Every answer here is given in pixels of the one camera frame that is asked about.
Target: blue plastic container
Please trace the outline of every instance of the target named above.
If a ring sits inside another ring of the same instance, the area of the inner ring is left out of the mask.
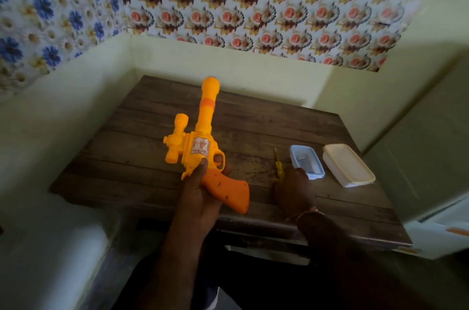
[[[290,158],[295,168],[302,168],[310,180],[325,176],[324,168],[313,148],[308,146],[290,146]]]

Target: person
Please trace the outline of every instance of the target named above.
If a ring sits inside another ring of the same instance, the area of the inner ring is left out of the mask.
[[[134,270],[113,309],[213,310],[218,287],[243,310],[250,309],[430,309],[379,267],[322,214],[301,168],[285,168],[274,199],[308,240],[307,266],[255,258],[203,242],[221,203],[200,187],[207,160],[185,178],[173,220],[159,253]],[[226,165],[226,175],[231,167]]]

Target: table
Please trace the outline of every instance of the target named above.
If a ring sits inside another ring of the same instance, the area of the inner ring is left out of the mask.
[[[186,132],[193,131],[200,98],[200,86],[143,76],[57,177],[51,192],[71,203],[108,206],[168,223],[184,167],[165,163],[163,137],[172,133],[178,113],[189,116]],[[290,164],[292,144],[311,146],[322,157],[325,144],[346,143],[360,155],[340,117],[220,91],[212,124],[214,139],[228,163],[235,166],[230,177],[250,185],[248,212],[239,215],[224,206],[216,228],[251,241],[305,245],[303,235],[284,220],[273,202],[273,150],[277,147],[284,166]],[[318,208],[327,217],[369,246],[392,249],[411,245],[379,184],[343,188],[323,165],[326,176],[310,183]]]

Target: yellow screwdriver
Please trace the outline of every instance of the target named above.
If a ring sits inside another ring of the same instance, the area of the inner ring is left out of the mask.
[[[283,172],[283,167],[282,167],[282,162],[278,158],[278,153],[277,153],[277,148],[275,149],[275,158],[277,161],[275,162],[275,165],[277,166],[277,173],[278,173],[278,179],[280,182],[283,182],[283,179],[285,178],[285,173]]]

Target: gun barrel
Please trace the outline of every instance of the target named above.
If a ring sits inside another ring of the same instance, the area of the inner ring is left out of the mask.
[[[220,83],[214,77],[208,77],[202,82],[202,99],[196,124],[197,133],[212,134],[212,117],[219,91]]]

